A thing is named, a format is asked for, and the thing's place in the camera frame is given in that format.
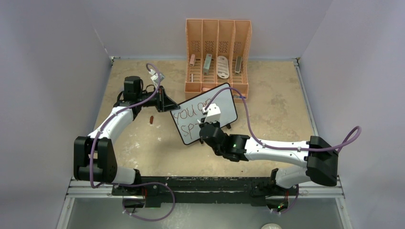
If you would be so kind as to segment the black framed whiteboard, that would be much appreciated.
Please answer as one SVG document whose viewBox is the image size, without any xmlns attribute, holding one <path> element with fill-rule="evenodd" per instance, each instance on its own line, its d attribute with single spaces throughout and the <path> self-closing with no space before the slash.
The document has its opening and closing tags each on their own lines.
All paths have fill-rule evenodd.
<svg viewBox="0 0 405 229">
<path fill-rule="evenodd" d="M 180 103 L 180 109 L 170 111 L 175 126 L 180 134 L 181 140 L 185 145 L 189 145 L 200 139 L 199 123 L 203 115 L 203 108 L 207 106 L 214 95 L 221 89 L 225 89 L 215 97 L 213 103 L 221 111 L 219 123 L 221 127 L 229 126 L 238 119 L 234 98 L 229 83 L 223 83 L 213 89 Z"/>
</svg>

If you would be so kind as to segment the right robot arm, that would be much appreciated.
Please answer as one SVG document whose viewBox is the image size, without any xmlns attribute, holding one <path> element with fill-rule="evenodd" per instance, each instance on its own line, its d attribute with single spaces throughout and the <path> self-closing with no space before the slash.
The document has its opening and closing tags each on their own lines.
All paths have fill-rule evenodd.
<svg viewBox="0 0 405 229">
<path fill-rule="evenodd" d="M 319 136 L 311 136 L 309 141 L 279 142 L 228 135 L 217 124 L 205 123 L 200 127 L 200 139 L 217 156 L 233 162 L 268 160 L 291 164 L 272 170 L 268 188 L 274 194 L 308 181 L 327 187 L 337 185 L 339 153 Z"/>
</svg>

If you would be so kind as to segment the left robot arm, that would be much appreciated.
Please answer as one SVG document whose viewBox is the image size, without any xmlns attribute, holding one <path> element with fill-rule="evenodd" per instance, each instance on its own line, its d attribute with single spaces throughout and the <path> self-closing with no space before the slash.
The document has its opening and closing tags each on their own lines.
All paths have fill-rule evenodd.
<svg viewBox="0 0 405 229">
<path fill-rule="evenodd" d="M 120 167 L 117 164 L 113 143 L 131 124 L 143 107 L 155 107 L 158 112 L 178 110 L 180 106 L 170 99 L 162 85 L 163 74 L 151 77 L 154 91 L 143 88 L 143 80 L 129 76 L 124 80 L 124 89 L 107 119 L 87 136 L 74 141 L 74 177 L 77 180 L 115 183 L 124 185 L 130 195 L 142 190 L 139 171 Z"/>
</svg>

